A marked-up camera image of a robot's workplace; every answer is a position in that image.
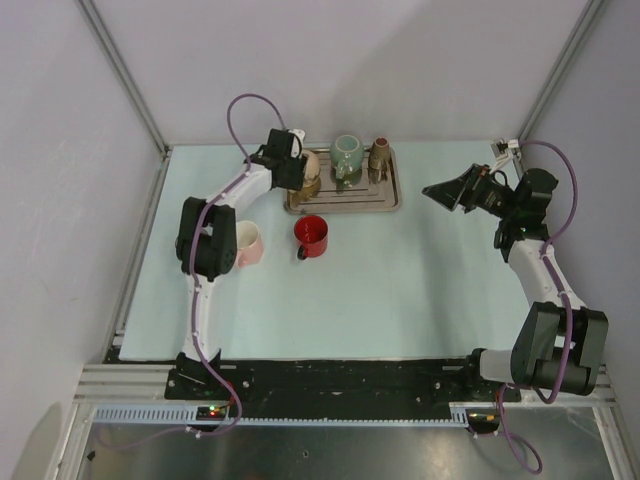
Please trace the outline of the beige ceramic mug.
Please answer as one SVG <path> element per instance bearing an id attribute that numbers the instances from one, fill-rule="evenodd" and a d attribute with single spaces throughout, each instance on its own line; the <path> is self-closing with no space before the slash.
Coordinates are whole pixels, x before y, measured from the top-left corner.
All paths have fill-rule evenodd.
<path id="1" fill-rule="evenodd" d="M 311 197 L 317 193 L 321 185 L 321 165 L 316 153 L 304 150 L 303 154 L 306 156 L 307 162 L 304 171 L 303 188 L 300 194 L 304 197 Z"/>

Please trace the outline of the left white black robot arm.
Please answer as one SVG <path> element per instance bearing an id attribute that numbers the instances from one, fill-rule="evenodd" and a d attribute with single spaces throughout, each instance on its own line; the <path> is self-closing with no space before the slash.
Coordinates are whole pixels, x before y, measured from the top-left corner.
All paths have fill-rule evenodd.
<path id="1" fill-rule="evenodd" d="M 248 155 L 237 175 L 206 198 L 187 198 L 182 206 L 176 256 L 188 285 L 188 327 L 181 352 L 167 379 L 171 400 L 209 399 L 231 385 L 217 370 L 221 353 L 215 297 L 222 278 L 236 264 L 236 220 L 262 195 L 275 188 L 299 191 L 308 156 L 305 132 L 273 129 L 267 142 Z"/>

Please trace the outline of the pink ceramic mug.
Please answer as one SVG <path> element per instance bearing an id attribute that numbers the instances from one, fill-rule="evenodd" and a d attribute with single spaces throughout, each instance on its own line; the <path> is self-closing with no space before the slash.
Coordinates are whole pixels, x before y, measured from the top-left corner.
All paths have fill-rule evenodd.
<path id="1" fill-rule="evenodd" d="M 260 229 L 254 222 L 243 220 L 236 223 L 236 266 L 244 268 L 258 264 L 264 254 Z"/>

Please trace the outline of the red ceramic mug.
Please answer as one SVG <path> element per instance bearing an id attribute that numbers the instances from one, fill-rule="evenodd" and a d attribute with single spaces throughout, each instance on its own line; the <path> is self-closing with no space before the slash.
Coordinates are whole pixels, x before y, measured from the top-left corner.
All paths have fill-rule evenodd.
<path id="1" fill-rule="evenodd" d="M 322 256 L 328 247 L 328 224 L 320 216 L 307 215 L 294 225 L 294 237 L 298 244 L 297 258 L 306 260 Z"/>

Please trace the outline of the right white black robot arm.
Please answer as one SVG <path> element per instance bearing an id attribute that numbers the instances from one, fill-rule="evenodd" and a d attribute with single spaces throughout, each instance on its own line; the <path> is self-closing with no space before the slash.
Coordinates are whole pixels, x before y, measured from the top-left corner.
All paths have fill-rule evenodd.
<path id="1" fill-rule="evenodd" d="M 533 168 L 510 187 L 488 166 L 474 164 L 461 176 L 422 190 L 449 211 L 480 208 L 498 218 L 494 246 L 530 306 L 511 349 L 474 351 L 477 366 L 461 378 L 473 400 L 486 400 L 498 382 L 547 390 L 549 401 L 560 392 L 588 396 L 595 388 L 608 319 L 572 291 L 555 259 L 545 218 L 557 184 L 551 173 Z"/>

